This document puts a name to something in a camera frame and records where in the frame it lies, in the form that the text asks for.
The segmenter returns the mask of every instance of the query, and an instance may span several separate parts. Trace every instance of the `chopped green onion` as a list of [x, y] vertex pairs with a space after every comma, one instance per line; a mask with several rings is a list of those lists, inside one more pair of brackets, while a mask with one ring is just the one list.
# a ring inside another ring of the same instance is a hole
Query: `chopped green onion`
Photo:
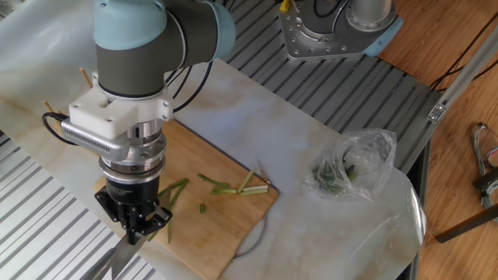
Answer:
[[173, 196], [173, 198], [171, 199], [171, 202], [170, 202], [170, 211], [171, 211], [171, 209], [173, 209], [174, 203], [175, 203], [175, 202], [177, 202], [178, 195], [180, 195], [181, 191], [182, 191], [183, 189], [185, 189], [185, 186], [186, 186], [186, 185], [187, 185], [187, 184], [183, 184], [183, 185], [182, 185], [182, 186], [178, 189], [178, 191], [174, 194], [174, 196]]
[[213, 189], [211, 191], [211, 194], [236, 194], [236, 193], [237, 193], [237, 190], [234, 190], [234, 189], [222, 189], [222, 188]]
[[205, 182], [215, 184], [216, 186], [219, 186], [219, 187], [229, 187], [230, 186], [228, 183], [222, 183], [222, 182], [215, 181], [213, 179], [209, 179], [208, 177], [206, 177], [202, 174], [197, 174], [197, 177], [201, 178]]
[[157, 194], [157, 197], [158, 198], [161, 198], [163, 195], [165, 195], [165, 193], [168, 191], [168, 190], [174, 190], [176, 187], [179, 187], [181, 186], [182, 184], [186, 184], [188, 183], [188, 179], [187, 178], [183, 178], [177, 182], [174, 182], [172, 183], [171, 185], [169, 185], [167, 188], [165, 188], [164, 190], [162, 190], [160, 193]]
[[257, 187], [245, 187], [242, 192], [245, 192], [245, 191], [254, 191], [254, 190], [267, 190], [268, 189], [268, 185], [265, 185], [265, 186], [257, 186]]
[[[182, 180], [179, 180], [178, 182], [173, 183], [173, 184], [171, 184], [170, 186], [168, 186], [168, 187], [166, 188], [166, 190], [161, 191], [161, 192], [158, 194], [158, 197], [163, 196], [163, 195], [164, 195], [167, 191], [171, 191], [171, 190], [173, 190], [175, 187], [180, 187], [180, 188], [178, 189], [178, 191], [174, 194], [173, 198], [172, 198], [172, 199], [171, 199], [171, 201], [170, 201], [170, 207], [169, 207], [169, 209], [171, 210], [171, 209], [173, 208], [173, 206], [174, 206], [174, 203], [177, 201], [178, 196], [180, 195], [181, 191], [185, 188], [185, 186], [187, 186], [187, 183], [188, 183], [188, 179], [187, 179], [187, 178], [184, 178], [184, 179], [182, 179]], [[170, 243], [170, 241], [171, 241], [171, 220], [168, 222], [167, 227], [168, 227], [168, 243]], [[158, 231], [156, 231], [155, 233], [153, 233], [153, 234], [152, 234], [152, 235], [151, 235], [151, 236], [147, 239], [147, 241], [151, 241], [151, 240], [152, 240], [152, 239], [156, 236], [156, 234], [157, 234], [158, 232], [159, 232], [159, 230], [158, 230]]]
[[244, 182], [240, 185], [239, 189], [237, 190], [238, 193], [241, 193], [242, 190], [247, 186], [247, 183], [249, 183], [249, 180], [251, 179], [252, 175], [254, 174], [255, 170], [251, 170], [249, 174], [246, 176], [244, 179]]
[[263, 194], [265, 192], [268, 192], [268, 189], [263, 189], [263, 190], [254, 190], [254, 191], [245, 191], [243, 192], [242, 196], [248, 196], [248, 195], [253, 195], [253, 194]]
[[147, 241], [148, 241], [148, 242], [150, 242], [150, 241], [151, 241], [151, 240], [152, 240], [152, 239], [156, 236], [156, 234], [157, 234], [158, 232], [159, 232], [159, 230], [158, 230], [158, 231], [156, 231], [155, 233], [153, 233], [153, 234], [152, 234], [152, 235], [151, 235], [151, 236], [147, 239]]

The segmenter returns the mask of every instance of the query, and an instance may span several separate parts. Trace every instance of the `clear plastic bag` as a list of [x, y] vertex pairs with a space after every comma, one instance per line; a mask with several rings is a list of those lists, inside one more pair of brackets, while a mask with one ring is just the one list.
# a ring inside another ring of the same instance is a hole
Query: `clear plastic bag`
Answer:
[[324, 196], [350, 195], [373, 200], [395, 161], [396, 134], [383, 129], [345, 132], [318, 157], [305, 186]]

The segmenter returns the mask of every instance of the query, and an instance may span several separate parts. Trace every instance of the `black wire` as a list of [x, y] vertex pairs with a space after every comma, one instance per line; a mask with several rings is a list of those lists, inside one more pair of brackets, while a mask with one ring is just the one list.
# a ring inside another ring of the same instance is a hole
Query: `black wire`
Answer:
[[171, 72], [171, 74], [166, 78], [166, 80], [164, 81], [166, 84], [171, 80], [171, 78], [173, 78], [173, 75], [177, 72], [177, 70], [173, 70]]
[[188, 76], [190, 75], [191, 71], [192, 71], [192, 66], [188, 68], [187, 74], [185, 74], [184, 80], [181, 81], [180, 86], [178, 87], [177, 91], [173, 95], [173, 99], [175, 99], [177, 97], [178, 93], [180, 93], [181, 89], [184, 87], [184, 85], [187, 82]]
[[491, 23], [496, 19], [498, 18], [498, 12], [496, 12], [494, 14], [493, 17], [491, 17], [491, 19], [489, 19], [489, 21], [486, 23], [486, 25], [477, 33], [477, 35], [475, 35], [474, 39], [472, 40], [472, 42], [467, 46], [467, 48], [465, 48], [465, 50], [460, 54], [460, 56], [457, 58], [456, 61], [453, 62], [453, 65], [446, 71], [446, 73], [444, 73], [441, 77], [439, 77], [438, 79], [436, 79], [432, 84], [431, 84], [431, 91], [434, 91], [437, 86], [443, 82], [443, 80], [448, 77], [449, 75], [453, 75], [455, 73], [458, 73], [459, 71], [461, 71], [463, 69], [463, 67], [460, 67], [454, 71], [451, 71], [451, 69], [453, 69], [453, 67], [455, 67], [458, 62], [465, 56], [465, 54], [468, 53], [468, 51], [470, 50], [470, 48], [475, 44], [475, 42], [481, 37], [481, 35], [484, 33], [484, 31], [486, 31], [486, 29], [489, 27], [489, 25], [491, 25]]
[[[480, 72], [479, 74], [477, 74], [473, 79], [472, 81], [475, 81], [476, 79], [479, 79], [481, 78], [484, 74], [486, 74], [489, 70], [491, 70], [493, 67], [495, 67], [496, 65], [498, 65], [498, 59], [496, 59], [490, 66], [488, 66], [486, 69], [482, 70], [482, 72]], [[445, 91], [446, 89], [448, 88], [444, 88], [444, 89], [436, 89], [436, 91]]]
[[204, 74], [204, 78], [202, 79], [202, 82], [199, 85], [199, 87], [195, 90], [194, 94], [192, 94], [192, 96], [190, 96], [190, 98], [188, 98], [188, 100], [185, 101], [183, 104], [181, 104], [180, 106], [174, 108], [173, 109], [173, 113], [176, 113], [179, 110], [182, 110], [183, 108], [185, 108], [201, 92], [202, 87], [204, 86], [205, 82], [208, 80], [209, 73], [211, 72], [211, 67], [212, 67], [212, 61], [209, 62], [208, 69], [205, 71], [205, 74]]
[[57, 121], [63, 121], [65, 119], [68, 118], [68, 116], [64, 115], [64, 114], [58, 114], [58, 113], [52, 113], [52, 112], [47, 112], [45, 113], [42, 117], [41, 117], [41, 120], [44, 122], [44, 127], [48, 130], [48, 132], [50, 132], [53, 136], [55, 136], [55, 138], [61, 140], [62, 142], [66, 143], [66, 144], [70, 144], [70, 145], [77, 145], [73, 142], [70, 142], [66, 139], [64, 139], [63, 137], [61, 137], [57, 132], [55, 132], [52, 127], [48, 124], [48, 121], [47, 121], [47, 117], [52, 117], [54, 118], [55, 120]]
[[170, 82], [167, 82], [167, 85], [171, 85], [174, 80], [176, 80], [178, 77], [180, 77], [181, 73], [183, 73], [185, 71], [185, 68], [181, 69], [180, 73], [178, 73], [176, 76], [174, 76], [174, 78], [170, 81]]
[[339, 4], [340, 4], [340, 2], [341, 2], [341, 1], [337, 0], [337, 2], [336, 2], [336, 3], [335, 3], [335, 5], [334, 5], [334, 8], [332, 8], [330, 11], [328, 11], [328, 12], [327, 12], [326, 14], [324, 14], [324, 15], [321, 15], [321, 14], [319, 14], [319, 13], [318, 13], [318, 10], [317, 10], [317, 2], [318, 2], [318, 0], [314, 0], [314, 1], [313, 1], [313, 11], [314, 11], [314, 14], [315, 14], [317, 17], [319, 17], [319, 18], [323, 19], [323, 18], [326, 18], [326, 17], [330, 16], [331, 14], [333, 14], [333, 13], [335, 12], [335, 10], [337, 9], [337, 7], [339, 6]]
[[230, 7], [228, 7], [228, 11], [230, 11], [233, 8], [233, 4], [235, 4], [235, 0], [232, 0], [230, 3]]

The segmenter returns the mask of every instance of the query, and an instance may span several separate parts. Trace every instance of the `metal clamp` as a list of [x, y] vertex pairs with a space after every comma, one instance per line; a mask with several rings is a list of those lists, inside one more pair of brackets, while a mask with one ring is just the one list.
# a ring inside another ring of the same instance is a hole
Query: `metal clamp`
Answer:
[[434, 105], [434, 108], [430, 111], [429, 115], [427, 116], [427, 120], [437, 124], [441, 121], [446, 111], [446, 106], [438, 103]]

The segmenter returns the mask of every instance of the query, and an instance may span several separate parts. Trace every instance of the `wire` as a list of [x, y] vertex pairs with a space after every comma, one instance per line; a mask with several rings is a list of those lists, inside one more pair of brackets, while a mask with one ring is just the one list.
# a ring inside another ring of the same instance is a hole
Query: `wire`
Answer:
[[48, 124], [48, 121], [47, 121], [47, 117], [52, 117], [54, 118], [55, 120], [57, 121], [63, 121], [65, 119], [68, 118], [68, 116], [64, 115], [64, 114], [59, 114], [59, 113], [53, 113], [53, 112], [47, 112], [45, 113], [42, 117], [41, 117], [41, 120], [44, 122], [44, 127], [48, 130], [48, 132], [50, 132], [55, 138], [61, 140], [62, 142], [66, 143], [66, 144], [69, 144], [69, 145], [77, 145], [73, 142], [70, 142], [66, 139], [64, 139], [63, 137], [61, 137], [57, 132], [54, 131], [54, 129], [52, 129], [52, 127]]
[[[481, 132], [483, 130], [487, 130], [487, 131], [491, 132], [493, 135], [495, 135], [495, 137], [498, 137], [498, 134], [493, 129], [489, 128], [486, 124], [478, 124], [474, 128], [474, 137], [473, 137], [474, 153], [475, 153], [475, 157], [477, 158], [477, 163], [479, 165], [479, 174], [481, 176], [484, 176], [486, 174], [486, 162], [482, 158], [481, 150], [479, 148]], [[490, 195], [496, 189], [498, 189], [498, 180], [495, 180], [494, 182], [488, 183], [488, 185], [485, 187], [485, 189], [482, 190], [481, 205], [484, 209], [488, 209], [488, 208], [494, 206], [493, 201], [491, 201]]]
[[[482, 70], [482, 72], [480, 72], [479, 74], [477, 74], [473, 79], [472, 81], [475, 81], [476, 79], [479, 79], [481, 78], [484, 74], [486, 74], [489, 70], [493, 69], [493, 67], [495, 67], [496, 65], [498, 64], [498, 59], [493, 62], [490, 66], [488, 66], [486, 69]], [[463, 67], [460, 67], [459, 69], [455, 70], [455, 71], [461, 71]], [[443, 88], [443, 89], [436, 89], [436, 91], [445, 91], [447, 90], [448, 88]]]
[[174, 76], [174, 78], [170, 81], [170, 82], [167, 82], [167, 85], [171, 85], [174, 80], [176, 80], [178, 77], [180, 77], [181, 73], [183, 73], [185, 71], [185, 68], [181, 69], [180, 73], [178, 73], [176, 76]]
[[450, 76], [450, 75], [453, 75], [453, 74], [455, 74], [455, 73], [458, 73], [458, 72], [460, 72], [460, 71], [464, 68], [464, 66], [462, 66], [462, 67], [460, 67], [460, 68], [458, 68], [458, 69], [456, 69], [456, 70], [454, 70], [454, 71], [451, 71], [451, 69], [453, 69], [453, 67], [455, 67], [455, 66], [458, 64], [458, 62], [459, 62], [459, 61], [460, 61], [460, 60], [461, 60], [461, 59], [462, 59], [462, 58], [463, 58], [463, 57], [464, 57], [464, 56], [468, 53], [468, 51], [471, 49], [471, 47], [475, 44], [475, 42], [476, 42], [476, 41], [477, 41], [477, 40], [481, 37], [481, 35], [484, 33], [484, 31], [486, 31], [486, 29], [489, 27], [489, 25], [491, 25], [491, 23], [492, 23], [492, 22], [493, 22], [496, 18], [498, 18], [498, 12], [496, 12], [496, 13], [493, 15], [493, 17], [491, 17], [491, 19], [489, 19], [489, 21], [485, 24], [485, 26], [484, 26], [484, 27], [483, 27], [483, 28], [482, 28], [482, 29], [481, 29], [481, 30], [477, 33], [477, 35], [475, 35], [475, 37], [474, 37], [474, 39], [472, 40], [472, 42], [470, 42], [470, 44], [469, 44], [469, 45], [465, 48], [465, 50], [464, 50], [464, 51], [460, 54], [460, 56], [457, 58], [457, 60], [453, 62], [453, 64], [452, 64], [452, 65], [451, 65], [451, 67], [450, 67], [450, 68], [446, 71], [446, 73], [444, 73], [441, 77], [437, 78], [437, 79], [436, 79], [436, 80], [435, 80], [435, 81], [434, 81], [434, 82], [430, 85], [430, 87], [431, 87], [431, 91], [434, 91], [434, 90], [437, 88], [437, 86], [438, 86], [441, 82], [443, 82], [443, 80], [444, 80], [446, 77], [448, 77], [448, 76]]
[[166, 78], [166, 80], [164, 80], [164, 82], [167, 84], [167, 83], [171, 80], [171, 78], [173, 78], [173, 76], [174, 76], [174, 74], [175, 74], [176, 72], [177, 72], [177, 70], [173, 70], [173, 71], [171, 72], [171, 74], [170, 74], [170, 75]]
[[194, 100], [194, 98], [201, 92], [202, 90], [202, 87], [204, 87], [205, 85], [205, 82], [208, 80], [208, 77], [209, 77], [209, 73], [211, 72], [211, 67], [212, 67], [212, 61], [209, 62], [209, 65], [208, 65], [208, 69], [205, 71], [205, 74], [204, 74], [204, 78], [202, 79], [202, 82], [201, 84], [199, 85], [199, 87], [195, 90], [194, 94], [192, 94], [192, 96], [190, 96], [190, 98], [188, 98], [187, 101], [185, 101], [183, 104], [181, 104], [180, 106], [176, 107], [173, 109], [173, 113], [176, 113], [182, 109], [184, 109], [188, 104], [190, 104], [190, 102], [192, 102], [192, 100]]
[[331, 14], [333, 14], [335, 12], [335, 10], [337, 9], [337, 7], [339, 6], [339, 3], [340, 3], [339, 0], [336, 0], [336, 3], [334, 5], [334, 7], [330, 11], [328, 11], [326, 14], [321, 15], [321, 14], [318, 13], [318, 10], [317, 10], [317, 2], [318, 2], [318, 0], [314, 0], [313, 1], [313, 11], [314, 11], [314, 14], [317, 17], [321, 18], [321, 19], [326, 18], [326, 17], [330, 16]]
[[235, 4], [235, 0], [232, 0], [232, 2], [230, 3], [230, 7], [228, 7], [228, 11], [231, 11], [232, 8], [233, 8], [233, 4]]
[[261, 234], [259, 235], [258, 240], [256, 240], [256, 243], [249, 250], [247, 250], [241, 254], [235, 255], [235, 257], [233, 257], [232, 260], [235, 260], [239, 257], [246, 256], [246, 255], [250, 254], [252, 251], [256, 250], [256, 248], [259, 246], [259, 244], [263, 240], [263, 236], [265, 235], [267, 224], [268, 224], [268, 217], [265, 215], [265, 216], [263, 216], [263, 229], [261, 230]]
[[177, 91], [173, 95], [173, 99], [177, 98], [178, 93], [180, 93], [181, 89], [185, 86], [185, 83], [187, 82], [188, 76], [190, 75], [191, 71], [192, 71], [192, 66], [188, 68], [187, 74], [185, 74], [184, 80], [181, 81], [180, 86], [178, 87]]

